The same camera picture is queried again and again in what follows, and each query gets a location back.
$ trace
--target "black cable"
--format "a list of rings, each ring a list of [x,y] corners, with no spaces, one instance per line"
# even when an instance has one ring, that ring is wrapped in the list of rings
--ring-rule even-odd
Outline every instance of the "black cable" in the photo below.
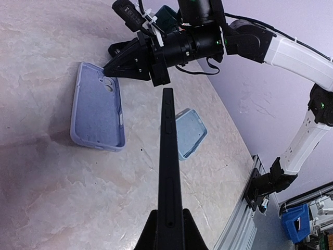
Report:
[[[249,22],[253,22],[253,23],[259,24],[259,25],[261,25],[261,26],[263,26],[263,27],[265,27],[265,28],[268,28],[268,29],[270,29],[270,30],[273,30],[274,32],[277,32],[277,33],[279,33],[279,34],[285,36],[286,38],[288,38],[288,39],[294,41],[294,38],[293,38],[293,37],[287,35],[286,33],[282,32],[282,31],[280,31],[280,30],[278,30],[278,29],[275,29],[273,26],[271,26],[271,25],[269,25],[269,24],[267,24],[267,23],[265,23],[265,22],[262,22],[262,21],[259,21],[259,20],[256,20],[256,19],[252,19],[252,18],[249,18],[249,17],[242,17],[242,16],[232,15],[232,14],[229,14],[229,13],[225,13],[225,16],[226,16],[226,17],[235,18],[235,19],[243,19],[243,20],[246,20],[246,21],[249,21]],[[305,44],[305,43],[303,43],[303,42],[301,42],[301,41],[298,41],[298,40],[296,41],[296,43],[298,43],[298,44],[300,44],[300,45],[302,45],[302,46],[304,46],[304,47],[310,49],[311,51],[313,51],[313,52],[315,52],[315,53],[317,53],[317,54],[319,54],[320,56],[324,57],[326,60],[331,61],[331,58],[330,58],[329,56],[324,55],[323,53],[319,52],[319,51],[316,50],[315,48],[313,48],[313,47],[311,47],[311,46],[309,46],[309,45],[307,45],[307,44]]]
[[[150,37],[154,37],[154,36],[155,36],[154,34],[152,34],[151,32],[149,32],[148,30],[146,30],[144,27],[141,27],[141,28],[140,28],[140,31],[141,31],[143,34],[147,35],[147,36],[150,36]]]
[[[140,8],[140,12],[141,14],[145,14],[145,9],[144,9],[144,5],[142,3],[142,0],[138,0],[139,1],[139,8]],[[149,15],[146,15],[145,18],[150,22],[152,19],[150,18]],[[160,33],[163,37],[167,37],[167,34],[160,28],[156,25],[155,22],[152,22],[151,23],[152,26],[154,26]]]
[[[179,67],[178,65],[176,65],[176,69],[183,72],[183,73],[187,73],[187,74],[194,74],[194,75],[197,75],[197,74],[204,74],[204,75],[207,75],[207,76],[214,76],[218,73],[220,73],[220,69],[218,68],[218,66],[215,66],[213,64],[211,64],[209,61],[208,61],[209,57],[206,57],[206,61],[207,61],[207,64],[210,68],[212,69],[217,69],[217,72],[215,73],[208,73],[208,72],[191,72],[191,71],[187,71],[185,69],[182,69],[181,67]]]

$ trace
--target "white marble surface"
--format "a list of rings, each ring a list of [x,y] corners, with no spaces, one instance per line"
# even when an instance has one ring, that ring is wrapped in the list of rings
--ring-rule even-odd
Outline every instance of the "white marble surface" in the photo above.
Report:
[[[123,151],[95,151],[69,139],[79,63],[103,66],[111,43],[134,37],[111,5],[2,0],[0,249],[130,250],[157,208],[163,87],[120,80]],[[180,167],[183,206],[212,249],[252,162],[207,77],[175,69],[170,76],[176,112],[194,108],[209,131]]]

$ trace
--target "blue container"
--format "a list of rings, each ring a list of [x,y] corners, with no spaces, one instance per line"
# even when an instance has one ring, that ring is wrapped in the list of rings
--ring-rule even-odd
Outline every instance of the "blue container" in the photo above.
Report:
[[[311,232],[309,207],[306,204],[288,209],[282,214],[281,221],[287,237],[294,243],[302,241]]]
[[[194,109],[186,109],[176,116],[178,157],[186,160],[192,155],[208,131]]]

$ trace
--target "lavender wall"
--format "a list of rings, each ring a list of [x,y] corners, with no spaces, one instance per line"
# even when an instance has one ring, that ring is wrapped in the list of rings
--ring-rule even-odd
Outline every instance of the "lavender wall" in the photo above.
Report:
[[[223,1],[226,12],[265,21],[333,56],[333,2],[310,0]],[[205,61],[201,66],[209,70]],[[266,170],[291,142],[307,109],[313,83],[286,70],[225,56],[210,77],[252,154]],[[333,181],[333,131],[319,143],[280,202]]]

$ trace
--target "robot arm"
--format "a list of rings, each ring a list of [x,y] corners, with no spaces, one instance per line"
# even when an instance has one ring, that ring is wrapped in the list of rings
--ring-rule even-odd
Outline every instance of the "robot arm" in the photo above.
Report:
[[[296,179],[307,157],[333,126],[333,62],[255,22],[239,19],[230,27],[238,34],[224,36],[228,55],[278,66],[315,83],[305,119],[291,144],[269,173],[253,176],[246,200],[255,210],[258,197],[281,192]]]
[[[130,0],[117,0],[112,5],[133,32],[142,32],[138,32],[138,38],[110,46],[113,58],[104,66],[104,74],[108,77],[151,79],[154,86],[168,84],[168,67],[185,66],[200,58],[207,61],[212,58],[220,63],[224,44],[228,55],[278,66],[315,83],[308,111],[296,137],[274,161],[269,173],[253,176],[246,199],[253,205],[258,197],[286,189],[321,138],[333,127],[332,59],[253,19],[236,17],[239,20],[228,25],[225,16],[235,16],[224,13],[220,0],[178,0],[178,21],[187,25],[180,24],[181,29],[158,39],[153,32],[142,29],[146,14],[143,14],[142,2],[139,3],[141,13]]]

